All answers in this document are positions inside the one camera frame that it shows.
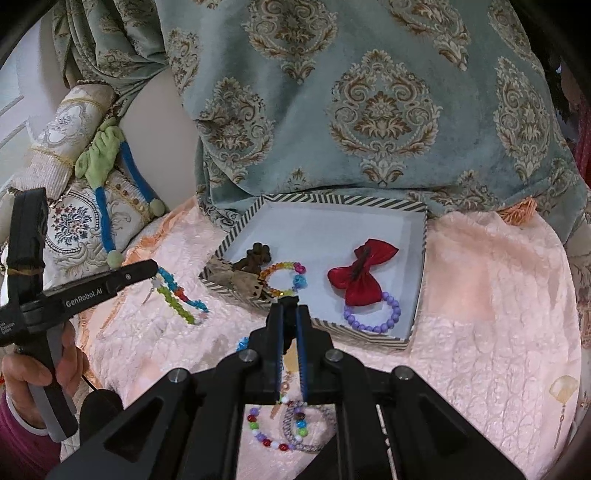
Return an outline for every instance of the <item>pink bedspread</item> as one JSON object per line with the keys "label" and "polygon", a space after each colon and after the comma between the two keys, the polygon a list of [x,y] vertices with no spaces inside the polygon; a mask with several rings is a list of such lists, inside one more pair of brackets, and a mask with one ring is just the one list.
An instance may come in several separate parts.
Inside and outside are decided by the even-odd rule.
{"label": "pink bedspread", "polygon": [[[173,367],[215,366],[264,324],[263,313],[208,292],[197,278],[222,238],[191,200],[128,257],[154,258],[191,298],[205,301],[211,314],[202,326],[187,325],[157,294],[142,306],[148,283],[83,319],[81,343],[94,373],[125,404]],[[334,340],[371,367],[412,366],[529,479],[541,478],[567,439],[581,368],[574,287],[560,240],[537,214],[522,227],[496,213],[431,222],[423,302],[407,350]],[[290,395],[297,391],[295,382]],[[281,414],[271,420],[269,413],[261,413],[261,429],[278,436]],[[323,428],[311,420],[314,441]],[[245,429],[238,478],[291,479],[310,461],[265,449]]]}

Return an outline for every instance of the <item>red bow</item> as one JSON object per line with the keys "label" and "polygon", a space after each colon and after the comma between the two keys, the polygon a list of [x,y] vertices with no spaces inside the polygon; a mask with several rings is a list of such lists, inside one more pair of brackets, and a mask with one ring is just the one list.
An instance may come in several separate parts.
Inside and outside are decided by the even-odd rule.
{"label": "red bow", "polygon": [[369,273],[369,267],[390,260],[398,248],[381,240],[370,239],[356,248],[357,260],[350,267],[337,267],[329,270],[331,285],[345,290],[345,305],[362,307],[382,300],[382,288]]}

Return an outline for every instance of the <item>black cable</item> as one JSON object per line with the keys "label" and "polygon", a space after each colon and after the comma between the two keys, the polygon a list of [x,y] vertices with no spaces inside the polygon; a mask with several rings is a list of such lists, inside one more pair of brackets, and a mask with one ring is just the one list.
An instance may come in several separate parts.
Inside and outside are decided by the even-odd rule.
{"label": "black cable", "polygon": [[84,379],[84,381],[85,381],[85,382],[88,384],[88,386],[89,386],[90,388],[92,388],[92,390],[96,391],[96,387],[95,387],[95,386],[94,386],[92,383],[90,383],[90,380],[88,380],[88,379],[86,378],[86,375],[82,375],[82,378],[83,378],[83,379]]}

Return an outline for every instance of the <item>purple sleeve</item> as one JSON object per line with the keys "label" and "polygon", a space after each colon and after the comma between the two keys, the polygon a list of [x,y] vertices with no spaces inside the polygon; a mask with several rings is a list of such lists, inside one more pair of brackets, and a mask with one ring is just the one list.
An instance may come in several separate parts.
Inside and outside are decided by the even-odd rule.
{"label": "purple sleeve", "polygon": [[22,428],[10,412],[3,393],[0,398],[0,478],[43,480],[60,462],[61,444]]}

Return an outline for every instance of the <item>multicolored bead bracelet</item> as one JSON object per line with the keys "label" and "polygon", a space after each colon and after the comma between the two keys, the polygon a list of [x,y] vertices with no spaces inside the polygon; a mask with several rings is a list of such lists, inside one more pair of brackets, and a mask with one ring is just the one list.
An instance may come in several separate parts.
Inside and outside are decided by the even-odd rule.
{"label": "multicolored bead bracelet", "polygon": [[[277,290],[276,288],[271,288],[267,283],[267,278],[275,273],[277,270],[294,270],[296,275],[293,278],[293,286],[289,290]],[[269,268],[266,268],[261,272],[259,278],[265,284],[265,291],[273,298],[285,297],[285,296],[294,296],[297,294],[297,291],[306,288],[308,286],[308,282],[306,281],[306,277],[304,274],[306,273],[306,268],[299,262],[279,262],[276,264],[271,265]]]}

